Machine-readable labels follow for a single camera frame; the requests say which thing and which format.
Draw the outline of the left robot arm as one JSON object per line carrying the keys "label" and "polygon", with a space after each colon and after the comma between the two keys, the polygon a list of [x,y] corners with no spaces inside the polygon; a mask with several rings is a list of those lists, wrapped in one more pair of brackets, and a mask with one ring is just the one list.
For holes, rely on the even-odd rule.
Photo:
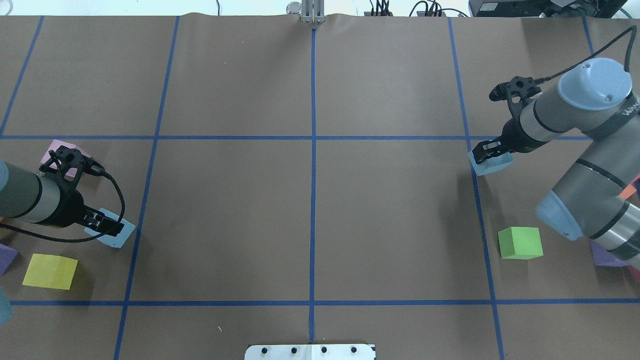
{"label": "left robot arm", "polygon": [[[1,218],[18,220],[51,228],[73,224],[89,228],[93,235],[85,238],[57,238],[2,223],[1,227],[35,239],[60,244],[82,244],[107,236],[116,236],[124,228],[126,203],[122,191],[103,166],[89,158],[72,160],[55,156],[40,167],[40,173],[27,171],[9,162],[1,162]],[[118,218],[85,205],[77,190],[82,174],[108,179],[119,197]]]}

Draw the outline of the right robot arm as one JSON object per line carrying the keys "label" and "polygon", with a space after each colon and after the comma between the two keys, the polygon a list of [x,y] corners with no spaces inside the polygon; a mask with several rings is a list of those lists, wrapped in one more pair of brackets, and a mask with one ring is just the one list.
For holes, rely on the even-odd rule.
{"label": "right robot arm", "polygon": [[639,267],[639,207],[621,194],[639,175],[639,96],[629,71],[614,59],[583,60],[541,91],[546,79],[513,77],[496,85],[492,101],[507,101],[500,136],[468,154],[477,175],[496,173],[577,129],[590,145],[535,208],[537,217],[569,240],[586,237],[614,258]]}

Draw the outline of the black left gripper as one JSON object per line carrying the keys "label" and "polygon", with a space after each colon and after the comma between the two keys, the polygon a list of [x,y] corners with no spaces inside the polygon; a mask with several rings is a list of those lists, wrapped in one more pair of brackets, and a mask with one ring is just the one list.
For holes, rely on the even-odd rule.
{"label": "black left gripper", "polygon": [[84,226],[91,237],[116,237],[124,228],[124,219],[110,218],[102,210],[86,206],[82,194],[75,189],[61,191],[60,201],[52,214],[52,227],[66,228],[72,224]]}

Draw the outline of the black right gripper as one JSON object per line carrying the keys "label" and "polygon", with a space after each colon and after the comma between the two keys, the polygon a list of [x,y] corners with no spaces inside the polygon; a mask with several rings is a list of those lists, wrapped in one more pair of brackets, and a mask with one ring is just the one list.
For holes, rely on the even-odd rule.
{"label": "black right gripper", "polygon": [[472,150],[475,163],[480,166],[510,153],[530,153],[538,148],[538,141],[526,134],[519,120],[511,118],[502,128],[500,139],[479,142]]}

